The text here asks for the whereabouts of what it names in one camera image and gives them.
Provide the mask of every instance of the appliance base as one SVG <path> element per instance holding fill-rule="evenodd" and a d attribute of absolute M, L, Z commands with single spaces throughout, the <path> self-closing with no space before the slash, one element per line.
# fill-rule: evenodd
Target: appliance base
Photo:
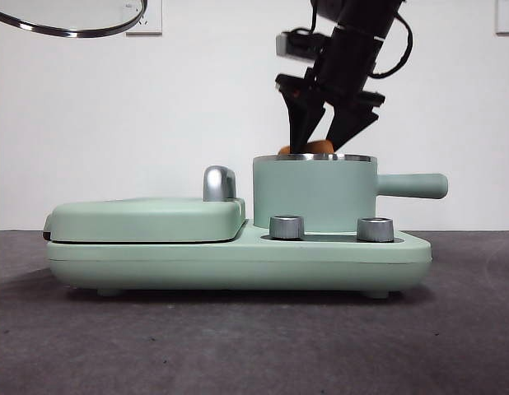
<path fill-rule="evenodd" d="M 226 242 L 49 242 L 48 255 L 60 281 L 105 296 L 122 290 L 357 290 L 385 298 L 416 286 L 432 261 L 427 241 L 402 232 L 395 232 L 395 243 L 339 235 L 342 241 L 273 240 L 247 221 Z"/>

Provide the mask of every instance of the wall socket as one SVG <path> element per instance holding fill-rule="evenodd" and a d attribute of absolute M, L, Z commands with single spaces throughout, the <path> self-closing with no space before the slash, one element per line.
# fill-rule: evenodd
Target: wall socket
<path fill-rule="evenodd" d="M 496 34 L 509 35 L 509 0 L 496 1 Z"/>
<path fill-rule="evenodd" d="M 148 0 L 147 10 L 141 20 L 127 30 L 127 35 L 160 35 L 163 32 L 163 1 Z"/>

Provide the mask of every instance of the mint green pot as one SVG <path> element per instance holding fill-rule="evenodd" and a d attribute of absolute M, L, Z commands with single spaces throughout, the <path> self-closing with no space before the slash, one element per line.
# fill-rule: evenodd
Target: mint green pot
<path fill-rule="evenodd" d="M 441 199 L 443 174 L 377 174 L 372 156 L 298 154 L 254 158 L 254 225 L 277 215 L 304 217 L 306 231 L 349 232 L 376 216 L 376 197 Z"/>

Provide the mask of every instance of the pot rim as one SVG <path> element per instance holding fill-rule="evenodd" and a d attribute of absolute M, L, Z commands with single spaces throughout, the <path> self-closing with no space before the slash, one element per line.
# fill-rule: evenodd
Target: pot rim
<path fill-rule="evenodd" d="M 377 158 L 366 155 L 353 154 L 289 154 L 289 155 L 267 155 L 257 156 L 253 159 L 254 163 L 270 160 L 348 160 L 353 162 L 371 162 L 377 163 Z"/>

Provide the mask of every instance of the cable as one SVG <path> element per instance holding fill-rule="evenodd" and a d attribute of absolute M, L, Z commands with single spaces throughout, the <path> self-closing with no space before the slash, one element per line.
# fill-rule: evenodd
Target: cable
<path fill-rule="evenodd" d="M 407 37 L 406 50 L 404 51 L 403 57 L 399 60 L 399 63 L 397 63 L 388 72 L 381 72 L 381 73 L 377 73 L 377 74 L 375 74 L 374 72 L 370 72 L 368 74 L 369 77 L 375 78 L 376 80 L 387 78 L 387 77 L 391 76 L 392 74 L 395 74 L 396 72 L 398 72 L 409 60 L 410 54 L 412 53 L 412 47 L 413 47 L 412 29 L 410 29 L 410 26 L 407 23 L 407 21 L 405 21 L 403 19 L 403 17 L 398 12 L 395 13 L 395 19 L 397 19 L 399 22 L 401 22 L 409 33 L 409 35 Z"/>
<path fill-rule="evenodd" d="M 314 0 L 312 3 L 313 14 L 311 15 L 311 27 L 308 29 L 306 27 L 297 27 L 290 31 L 290 33 L 304 33 L 306 35 L 312 35 L 317 26 L 317 8 L 318 8 L 319 0 Z"/>
<path fill-rule="evenodd" d="M 313 34 L 313 32 L 315 31 L 315 28 L 317 26 L 317 7 L 319 5 L 319 0 L 314 0 L 312 5 L 313 5 L 313 15 L 311 17 L 310 35 Z"/>

